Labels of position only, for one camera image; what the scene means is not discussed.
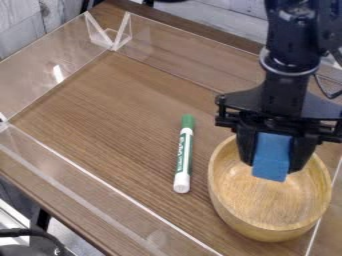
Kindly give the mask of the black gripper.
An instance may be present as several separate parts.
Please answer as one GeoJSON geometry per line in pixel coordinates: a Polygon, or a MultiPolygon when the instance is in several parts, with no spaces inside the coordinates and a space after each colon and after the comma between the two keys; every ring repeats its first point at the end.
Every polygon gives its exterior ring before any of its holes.
{"type": "Polygon", "coordinates": [[[240,160],[252,165],[258,132],[293,136],[289,172],[301,171],[318,144],[342,143],[342,105],[311,92],[293,96],[264,85],[219,94],[215,125],[236,133],[240,160]]]}

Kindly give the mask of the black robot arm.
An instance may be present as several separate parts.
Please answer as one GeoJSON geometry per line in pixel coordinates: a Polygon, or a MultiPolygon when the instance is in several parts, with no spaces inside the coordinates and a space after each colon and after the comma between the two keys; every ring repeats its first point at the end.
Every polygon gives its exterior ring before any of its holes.
{"type": "Polygon", "coordinates": [[[309,91],[322,58],[342,65],[342,0],[264,0],[267,41],[262,84],[216,96],[215,124],[236,134],[242,162],[258,178],[302,170],[318,145],[342,143],[342,96],[309,91]]]}

